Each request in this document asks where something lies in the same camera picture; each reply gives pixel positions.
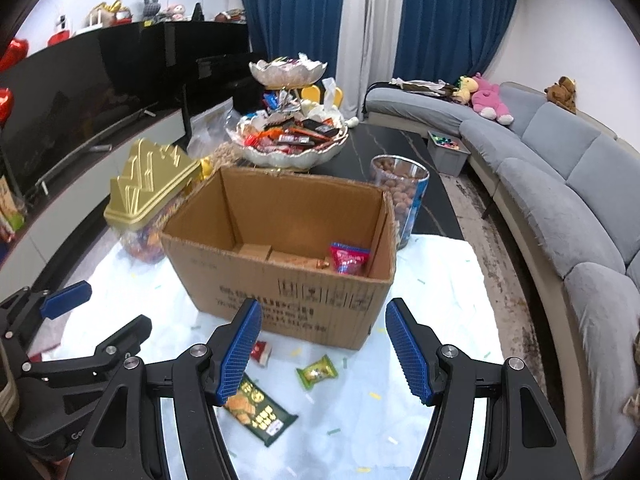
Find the grey storage bin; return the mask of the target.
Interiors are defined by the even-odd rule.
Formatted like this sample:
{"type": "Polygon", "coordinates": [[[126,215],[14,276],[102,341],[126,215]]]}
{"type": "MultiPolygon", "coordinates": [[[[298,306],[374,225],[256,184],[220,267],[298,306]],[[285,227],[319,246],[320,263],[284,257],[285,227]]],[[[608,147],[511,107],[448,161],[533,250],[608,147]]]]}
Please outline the grey storage bin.
{"type": "Polygon", "coordinates": [[[441,174],[457,177],[471,153],[461,140],[439,132],[427,133],[427,151],[441,174]]]}

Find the pink plush toy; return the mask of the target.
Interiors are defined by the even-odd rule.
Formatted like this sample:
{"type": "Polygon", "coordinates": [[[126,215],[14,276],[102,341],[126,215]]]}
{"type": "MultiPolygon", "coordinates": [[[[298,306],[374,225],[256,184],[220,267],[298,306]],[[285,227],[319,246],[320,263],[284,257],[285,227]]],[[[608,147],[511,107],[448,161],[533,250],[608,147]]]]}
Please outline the pink plush toy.
{"type": "Polygon", "coordinates": [[[478,85],[477,90],[471,96],[473,110],[480,117],[498,122],[505,127],[512,125],[514,118],[499,96],[500,87],[498,84],[491,84],[481,73],[476,73],[472,79],[478,85]]]}

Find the grey curved sofa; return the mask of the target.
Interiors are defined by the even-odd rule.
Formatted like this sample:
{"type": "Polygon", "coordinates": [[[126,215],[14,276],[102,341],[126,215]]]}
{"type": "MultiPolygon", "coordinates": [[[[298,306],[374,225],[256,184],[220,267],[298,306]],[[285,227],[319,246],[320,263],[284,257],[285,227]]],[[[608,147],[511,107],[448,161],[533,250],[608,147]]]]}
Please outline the grey curved sofa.
{"type": "Polygon", "coordinates": [[[518,244],[551,330],[565,427],[588,479],[606,477],[636,436],[639,387],[639,156],[612,131],[537,90],[505,82],[514,122],[379,82],[377,124],[459,138],[518,244]]]}

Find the brown cardboard box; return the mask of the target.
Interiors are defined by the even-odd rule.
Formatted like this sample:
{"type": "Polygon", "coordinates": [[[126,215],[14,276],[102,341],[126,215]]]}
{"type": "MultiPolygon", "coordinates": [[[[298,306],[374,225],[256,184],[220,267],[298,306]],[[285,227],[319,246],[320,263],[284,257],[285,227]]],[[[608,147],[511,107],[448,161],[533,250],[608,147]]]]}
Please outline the brown cardboard box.
{"type": "Polygon", "coordinates": [[[221,168],[160,239],[198,310],[230,320],[253,298],[267,332],[349,350],[395,277],[390,196],[334,177],[221,168]]]}

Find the gold lid candy jar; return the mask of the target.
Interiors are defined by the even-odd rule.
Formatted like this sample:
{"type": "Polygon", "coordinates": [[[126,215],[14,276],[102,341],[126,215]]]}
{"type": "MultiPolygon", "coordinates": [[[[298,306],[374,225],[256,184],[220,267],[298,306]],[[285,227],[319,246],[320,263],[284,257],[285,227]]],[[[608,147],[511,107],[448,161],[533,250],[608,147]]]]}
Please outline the gold lid candy jar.
{"type": "Polygon", "coordinates": [[[124,170],[110,182],[104,210],[128,255],[149,264],[165,257],[160,233],[201,180],[201,162],[182,148],[148,139],[131,145],[124,170]]]}

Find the gold fortune biscuits packet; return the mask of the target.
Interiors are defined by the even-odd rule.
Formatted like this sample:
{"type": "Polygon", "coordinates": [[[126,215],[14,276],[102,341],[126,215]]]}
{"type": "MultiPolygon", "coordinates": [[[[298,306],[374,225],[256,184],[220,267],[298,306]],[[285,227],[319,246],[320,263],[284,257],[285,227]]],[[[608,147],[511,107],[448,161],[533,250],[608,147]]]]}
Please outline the gold fortune biscuits packet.
{"type": "Polygon", "coordinates": [[[272,250],[270,252],[268,261],[277,264],[284,264],[285,266],[296,266],[296,268],[310,270],[326,270],[332,266],[328,258],[311,258],[287,254],[286,252],[277,252],[276,250],[272,250]]]}

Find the red candy bag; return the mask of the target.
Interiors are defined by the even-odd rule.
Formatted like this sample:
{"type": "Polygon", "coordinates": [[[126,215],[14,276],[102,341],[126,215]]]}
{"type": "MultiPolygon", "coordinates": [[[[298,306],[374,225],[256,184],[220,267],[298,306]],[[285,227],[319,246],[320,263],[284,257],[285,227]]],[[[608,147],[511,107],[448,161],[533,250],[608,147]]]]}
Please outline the red candy bag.
{"type": "Polygon", "coordinates": [[[332,243],[330,254],[334,270],[337,273],[349,275],[360,275],[370,257],[370,252],[367,249],[342,243],[332,243]]]}

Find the yellow plush toy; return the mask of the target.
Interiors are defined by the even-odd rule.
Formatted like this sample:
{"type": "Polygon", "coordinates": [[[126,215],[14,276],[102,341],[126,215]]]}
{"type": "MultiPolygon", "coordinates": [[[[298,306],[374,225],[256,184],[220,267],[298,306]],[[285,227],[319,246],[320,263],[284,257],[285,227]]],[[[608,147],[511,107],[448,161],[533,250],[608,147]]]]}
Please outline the yellow plush toy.
{"type": "Polygon", "coordinates": [[[468,105],[471,102],[472,95],[477,92],[477,81],[468,76],[461,76],[458,80],[457,89],[452,92],[451,99],[462,105],[468,105]]]}

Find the blue curtain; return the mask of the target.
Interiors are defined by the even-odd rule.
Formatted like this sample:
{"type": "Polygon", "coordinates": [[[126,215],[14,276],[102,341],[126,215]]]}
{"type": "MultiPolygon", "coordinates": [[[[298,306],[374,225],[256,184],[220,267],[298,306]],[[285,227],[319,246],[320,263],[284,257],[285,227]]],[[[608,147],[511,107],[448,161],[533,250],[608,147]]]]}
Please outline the blue curtain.
{"type": "Polygon", "coordinates": [[[516,0],[404,0],[393,75],[453,84],[483,73],[515,5],[516,0]]]}

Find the small green candy packet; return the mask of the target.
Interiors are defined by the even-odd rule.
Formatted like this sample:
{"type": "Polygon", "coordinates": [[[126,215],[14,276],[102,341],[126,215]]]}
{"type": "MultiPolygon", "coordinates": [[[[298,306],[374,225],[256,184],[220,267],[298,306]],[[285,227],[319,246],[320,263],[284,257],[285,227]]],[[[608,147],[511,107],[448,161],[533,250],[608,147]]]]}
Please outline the small green candy packet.
{"type": "Polygon", "coordinates": [[[318,361],[298,368],[296,374],[303,388],[310,391],[319,382],[326,379],[337,378],[338,373],[331,359],[325,354],[318,361]]]}

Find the red white snack packet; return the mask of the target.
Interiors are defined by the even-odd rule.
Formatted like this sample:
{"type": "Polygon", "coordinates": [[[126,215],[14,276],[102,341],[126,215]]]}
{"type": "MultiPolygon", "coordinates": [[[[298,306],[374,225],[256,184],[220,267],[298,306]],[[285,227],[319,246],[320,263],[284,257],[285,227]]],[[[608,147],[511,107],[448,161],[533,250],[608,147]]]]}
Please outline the red white snack packet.
{"type": "Polygon", "coordinates": [[[258,340],[255,342],[250,358],[259,366],[266,367],[268,365],[272,351],[272,345],[268,341],[258,340]]]}

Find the clear plastic bag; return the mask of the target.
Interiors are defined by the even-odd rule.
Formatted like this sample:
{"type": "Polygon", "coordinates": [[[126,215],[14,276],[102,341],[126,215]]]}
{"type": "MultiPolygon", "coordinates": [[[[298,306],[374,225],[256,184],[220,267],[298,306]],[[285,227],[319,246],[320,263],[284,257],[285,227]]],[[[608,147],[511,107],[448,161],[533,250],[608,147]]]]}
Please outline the clear plastic bag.
{"type": "Polygon", "coordinates": [[[228,130],[233,130],[240,115],[233,108],[232,99],[225,100],[190,119],[191,139],[186,154],[201,164],[204,178],[217,169],[233,166],[241,151],[231,140],[228,130]]]}

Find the black tv cabinet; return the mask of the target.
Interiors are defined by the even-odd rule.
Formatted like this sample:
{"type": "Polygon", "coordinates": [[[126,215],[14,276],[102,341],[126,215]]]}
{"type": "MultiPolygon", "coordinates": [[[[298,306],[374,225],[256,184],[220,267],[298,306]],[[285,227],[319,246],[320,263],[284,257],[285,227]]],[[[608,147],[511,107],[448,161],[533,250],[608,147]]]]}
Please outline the black tv cabinet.
{"type": "Polygon", "coordinates": [[[32,281],[102,205],[134,140],[174,143],[186,118],[248,74],[246,26],[129,24],[65,40],[1,75],[13,107],[1,172],[26,221],[1,246],[10,280],[32,281]]]}

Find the light blue tablecloth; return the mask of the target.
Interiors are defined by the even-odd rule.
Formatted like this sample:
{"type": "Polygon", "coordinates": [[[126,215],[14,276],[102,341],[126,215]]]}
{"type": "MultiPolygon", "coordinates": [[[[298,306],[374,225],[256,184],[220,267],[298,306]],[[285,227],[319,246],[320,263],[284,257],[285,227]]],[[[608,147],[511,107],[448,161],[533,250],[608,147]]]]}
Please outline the light blue tablecloth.
{"type": "MultiPolygon", "coordinates": [[[[390,296],[405,300],[416,320],[445,344],[473,359],[503,359],[494,311],[476,253],[464,240],[416,235],[398,252],[390,296]]],[[[152,321],[140,356],[171,360],[206,341],[220,318],[199,311],[168,261],[134,261],[117,243],[102,240],[76,278],[91,299],[45,322],[36,343],[43,359],[88,356],[94,347],[138,315],[152,321]]],[[[242,479],[407,479],[422,448],[432,411],[412,395],[382,318],[357,351],[263,333],[272,345],[266,367],[250,376],[288,412],[298,416],[266,448],[227,411],[218,424],[233,467],[242,479]],[[338,376],[303,388],[296,370],[327,355],[338,376]]]]}

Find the brown teddy bear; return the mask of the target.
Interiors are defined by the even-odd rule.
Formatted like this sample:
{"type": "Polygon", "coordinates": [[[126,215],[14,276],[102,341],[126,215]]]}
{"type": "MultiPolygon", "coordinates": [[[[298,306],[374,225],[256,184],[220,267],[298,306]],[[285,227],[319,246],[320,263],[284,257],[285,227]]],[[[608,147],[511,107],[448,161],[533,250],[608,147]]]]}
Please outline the brown teddy bear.
{"type": "Polygon", "coordinates": [[[544,89],[544,94],[549,102],[570,114],[576,114],[576,84],[570,77],[561,76],[555,84],[544,89]]]}

